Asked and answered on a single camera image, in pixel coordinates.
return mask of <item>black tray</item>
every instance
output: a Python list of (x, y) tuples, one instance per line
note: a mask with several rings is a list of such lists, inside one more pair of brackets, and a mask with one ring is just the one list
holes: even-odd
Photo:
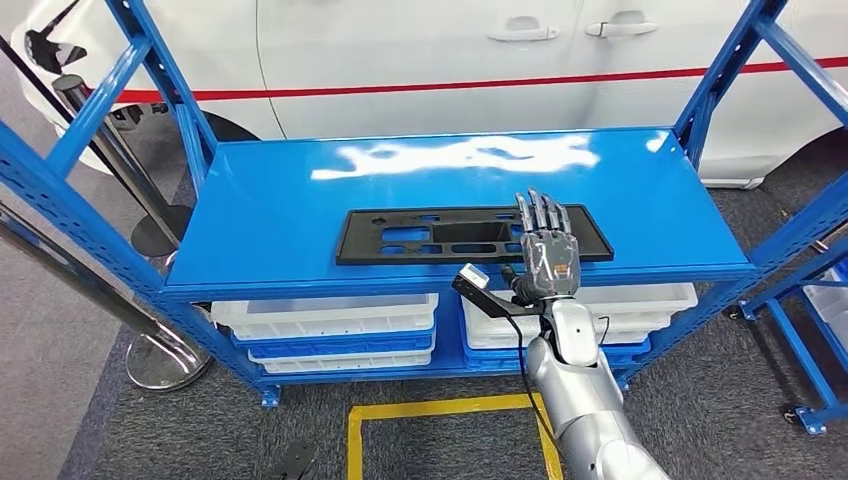
[[(609, 261), (613, 250), (583, 205), (565, 205), (580, 260)], [(523, 262), (518, 209), (509, 207), (351, 210), (337, 265)]]

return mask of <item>car door handle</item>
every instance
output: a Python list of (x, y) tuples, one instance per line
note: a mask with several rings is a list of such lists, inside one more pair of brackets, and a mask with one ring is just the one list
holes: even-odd
[(553, 40), (560, 30), (546, 27), (532, 15), (519, 15), (509, 18), (501, 30), (486, 36), (498, 42), (539, 42)]
[(559, 36), (559, 29), (554, 27), (539, 27), (528, 30), (502, 30), (486, 36), (498, 42), (540, 42), (557, 38)]
[(660, 24), (653, 22), (641, 23), (609, 23), (598, 22), (586, 27), (586, 35), (593, 37), (624, 37), (628, 35), (644, 35), (660, 28)]

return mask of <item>stanchion base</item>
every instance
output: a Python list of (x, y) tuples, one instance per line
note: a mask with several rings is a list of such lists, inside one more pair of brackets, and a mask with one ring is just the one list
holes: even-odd
[(170, 335), (178, 348), (163, 348), (164, 342), (147, 335), (133, 339), (127, 349), (127, 374), (133, 383), (146, 390), (170, 392), (196, 380), (212, 363), (208, 353)]
[[(188, 221), (191, 220), (191, 207), (185, 205), (170, 205), (168, 206), (168, 214), (174, 222), (177, 231), (174, 232), (183, 239), (185, 229), (188, 226)], [(145, 257), (161, 257), (173, 253), (176, 248), (168, 241), (168, 238), (159, 230), (156, 222), (150, 218), (150, 215), (145, 216), (138, 222), (138, 225), (133, 228), (130, 235), (130, 243), (133, 248)]]

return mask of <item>yellow floor tape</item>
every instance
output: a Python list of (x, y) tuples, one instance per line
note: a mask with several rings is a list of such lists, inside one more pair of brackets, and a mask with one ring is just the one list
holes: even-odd
[[(535, 393), (533, 396), (542, 411), (545, 422), (550, 425), (541, 395)], [(362, 480), (363, 420), (428, 417), (530, 407), (530, 399), (525, 394), (457, 398), (454, 400), (434, 400), (429, 402), (387, 403), (384, 405), (355, 405), (351, 408), (350, 415), (348, 415), (347, 478), (348, 480)], [(548, 471), (548, 478), (551, 480), (563, 480), (557, 449), (545, 433), (542, 423), (537, 420), (536, 424), (539, 429), (539, 438), (542, 442), (542, 454), (545, 458), (545, 468)]]

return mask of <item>silver robotic arm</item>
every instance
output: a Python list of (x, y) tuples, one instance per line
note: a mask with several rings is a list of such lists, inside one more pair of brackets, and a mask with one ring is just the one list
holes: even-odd
[[(542, 333), (530, 342), (527, 363), (565, 457), (566, 477), (668, 479), (625, 417), (621, 391), (596, 343), (592, 315), (574, 299), (580, 258), (568, 214), (547, 195), (533, 189), (528, 193), (529, 205), (516, 194), (526, 273), (518, 276), (505, 269), (504, 277), (516, 293), (513, 301), (532, 305), (540, 316)], [(515, 315), (508, 302), (486, 293), (487, 282), (469, 264), (454, 288), (492, 317)]]

